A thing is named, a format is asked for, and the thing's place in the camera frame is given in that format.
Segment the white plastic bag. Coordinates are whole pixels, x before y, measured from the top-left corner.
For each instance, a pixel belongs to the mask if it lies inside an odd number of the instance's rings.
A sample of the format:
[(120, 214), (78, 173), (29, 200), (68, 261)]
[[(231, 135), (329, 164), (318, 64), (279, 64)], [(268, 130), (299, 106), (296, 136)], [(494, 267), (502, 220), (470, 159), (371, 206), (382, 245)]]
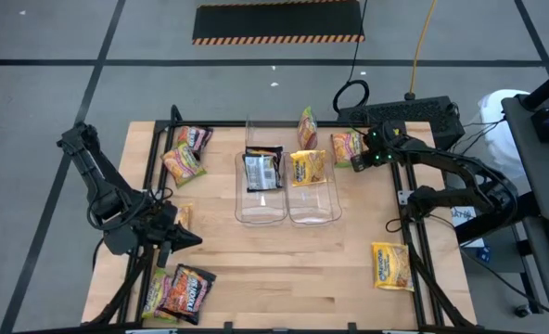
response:
[(479, 101), (481, 121), (494, 125), (494, 128), (484, 136), (484, 141), (493, 164), (503, 173), (506, 171), (523, 173), (523, 167), (512, 132), (504, 119), (502, 100), (526, 94), (527, 92), (521, 90), (501, 89), (484, 96)]

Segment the white paper sheet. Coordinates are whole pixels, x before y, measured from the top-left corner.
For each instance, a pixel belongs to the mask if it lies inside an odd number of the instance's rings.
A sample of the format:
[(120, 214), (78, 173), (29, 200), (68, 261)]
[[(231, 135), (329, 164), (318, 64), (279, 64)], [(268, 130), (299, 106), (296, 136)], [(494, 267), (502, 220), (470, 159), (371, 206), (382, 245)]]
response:
[[(453, 226), (459, 226), (476, 217), (476, 211), (472, 206), (455, 206), (451, 208)], [(485, 246), (482, 238), (461, 244), (465, 248), (483, 248)]]

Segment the black cart post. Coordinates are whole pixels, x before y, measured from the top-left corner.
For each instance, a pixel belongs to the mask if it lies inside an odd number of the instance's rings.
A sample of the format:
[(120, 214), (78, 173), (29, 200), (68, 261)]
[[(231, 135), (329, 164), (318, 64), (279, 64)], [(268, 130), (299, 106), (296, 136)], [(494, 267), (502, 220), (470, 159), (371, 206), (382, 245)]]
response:
[(521, 99), (520, 104), (525, 109), (536, 109), (549, 98), (549, 79), (529, 95)]

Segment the yellow Maruchan ramen pack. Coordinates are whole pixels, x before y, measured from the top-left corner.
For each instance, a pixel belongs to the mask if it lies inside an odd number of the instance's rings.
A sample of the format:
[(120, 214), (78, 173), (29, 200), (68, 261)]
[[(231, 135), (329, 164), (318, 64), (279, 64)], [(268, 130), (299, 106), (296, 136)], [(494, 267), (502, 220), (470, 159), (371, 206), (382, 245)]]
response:
[(408, 248), (402, 244), (373, 242), (374, 287), (414, 292)]
[(290, 154), (293, 167), (293, 186), (309, 186), (326, 181), (326, 152), (300, 150)]
[(183, 204), (178, 207), (175, 222), (181, 225), (184, 229), (189, 230), (192, 221), (192, 204)]

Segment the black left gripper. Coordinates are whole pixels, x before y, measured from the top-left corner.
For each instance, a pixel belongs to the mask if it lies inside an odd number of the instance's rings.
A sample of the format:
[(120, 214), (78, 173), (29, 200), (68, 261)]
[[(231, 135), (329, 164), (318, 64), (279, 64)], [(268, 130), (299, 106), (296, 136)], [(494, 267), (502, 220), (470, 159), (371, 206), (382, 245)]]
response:
[(150, 215), (147, 225), (147, 244), (157, 248), (157, 267), (164, 268), (173, 252), (200, 245), (203, 239), (181, 224), (175, 225), (178, 209), (170, 201), (158, 204)]

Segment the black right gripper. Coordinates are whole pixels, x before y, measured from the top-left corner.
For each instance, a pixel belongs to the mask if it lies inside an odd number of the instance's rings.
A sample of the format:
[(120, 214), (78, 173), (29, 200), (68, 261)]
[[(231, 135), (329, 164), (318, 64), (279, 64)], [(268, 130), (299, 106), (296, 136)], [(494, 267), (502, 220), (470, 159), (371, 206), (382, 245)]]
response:
[(392, 151), (387, 147), (380, 127), (371, 127), (363, 136), (365, 150), (351, 157), (351, 166), (356, 173), (366, 169), (365, 164), (386, 164), (395, 162)]

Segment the clear plastic bin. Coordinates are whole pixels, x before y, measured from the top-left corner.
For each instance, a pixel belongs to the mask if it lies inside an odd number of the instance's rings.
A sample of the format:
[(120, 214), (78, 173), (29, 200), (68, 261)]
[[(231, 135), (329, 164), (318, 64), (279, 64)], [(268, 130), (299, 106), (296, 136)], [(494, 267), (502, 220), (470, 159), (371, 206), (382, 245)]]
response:
[(302, 150), (298, 141), (299, 120), (294, 122), (255, 121), (246, 119), (246, 146), (276, 147), (283, 151)]
[(338, 199), (333, 159), (328, 151), (320, 150), (322, 182), (297, 185), (297, 178), (308, 180), (310, 174), (296, 166), (292, 153), (285, 154), (286, 196), (288, 216), (297, 226), (329, 225), (342, 215)]
[(248, 192), (248, 178), (243, 153), (235, 157), (235, 217), (243, 225), (277, 225), (287, 217), (286, 194), (283, 188)]

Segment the green Maruchan ramen pack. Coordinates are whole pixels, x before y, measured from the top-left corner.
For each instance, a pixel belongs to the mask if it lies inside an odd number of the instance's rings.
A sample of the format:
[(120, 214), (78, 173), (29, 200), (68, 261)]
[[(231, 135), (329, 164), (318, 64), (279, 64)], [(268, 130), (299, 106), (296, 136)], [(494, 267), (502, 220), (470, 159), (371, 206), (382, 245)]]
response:
[(164, 269), (158, 268), (149, 283), (145, 306), (142, 317), (156, 318), (169, 323), (176, 323), (177, 318), (164, 311), (160, 307), (165, 302), (172, 287), (172, 277)]
[(300, 115), (298, 141), (302, 150), (311, 150), (317, 146), (317, 122), (310, 106)]
[(362, 136), (354, 131), (332, 134), (331, 141), (337, 168), (351, 167), (351, 158), (364, 151)]
[(163, 165), (172, 175), (177, 188), (207, 173), (194, 156), (190, 146), (185, 142), (177, 143), (173, 149), (163, 154), (161, 158)]

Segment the grey cart with black frame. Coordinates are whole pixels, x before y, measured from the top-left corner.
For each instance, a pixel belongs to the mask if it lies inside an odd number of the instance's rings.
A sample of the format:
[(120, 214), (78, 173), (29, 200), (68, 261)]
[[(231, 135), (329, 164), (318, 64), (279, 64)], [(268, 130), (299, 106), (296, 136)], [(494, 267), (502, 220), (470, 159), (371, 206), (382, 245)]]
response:
[(502, 106), (531, 188), (523, 197), (540, 213), (532, 215), (526, 209), (520, 220), (549, 301), (549, 143), (539, 140), (531, 122), (536, 111), (549, 108), (549, 98), (536, 109), (525, 109), (520, 102), (527, 95), (505, 98)]

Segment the black hazard-striped floor mat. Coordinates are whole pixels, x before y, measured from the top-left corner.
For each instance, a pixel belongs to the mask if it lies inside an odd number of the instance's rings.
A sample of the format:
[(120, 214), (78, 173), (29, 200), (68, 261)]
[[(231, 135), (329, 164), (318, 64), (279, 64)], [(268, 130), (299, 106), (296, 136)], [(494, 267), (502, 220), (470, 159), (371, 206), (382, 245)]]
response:
[(363, 8), (358, 0), (202, 5), (192, 44), (358, 43), (365, 40)]

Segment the black aluminium table frame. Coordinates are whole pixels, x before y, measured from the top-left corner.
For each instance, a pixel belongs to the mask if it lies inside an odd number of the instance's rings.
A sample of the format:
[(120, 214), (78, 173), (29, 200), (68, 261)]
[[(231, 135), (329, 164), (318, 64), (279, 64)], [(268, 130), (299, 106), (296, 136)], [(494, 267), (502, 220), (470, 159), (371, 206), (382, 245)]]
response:
[(203, 242), (176, 252), (170, 265), (203, 268), (217, 276), (197, 325), (139, 319), (143, 287), (135, 284), (123, 321), (97, 325), (94, 318), (125, 276), (127, 258), (101, 248), (83, 311), (83, 334), (124, 334), (141, 328), (177, 328), (178, 334), (348, 334), (382, 330), (417, 331), (432, 324), (438, 310), (429, 291), (374, 287), (371, 245), (400, 242), (395, 228), (397, 191), (407, 183), (402, 168), (383, 166), (361, 173), (336, 173), (342, 215), (330, 225), (296, 227), (243, 225), (235, 217), (234, 158), (246, 141), (246, 121), (214, 121), (203, 159), (209, 172), (177, 190), (176, 202), (194, 206), (192, 228)]

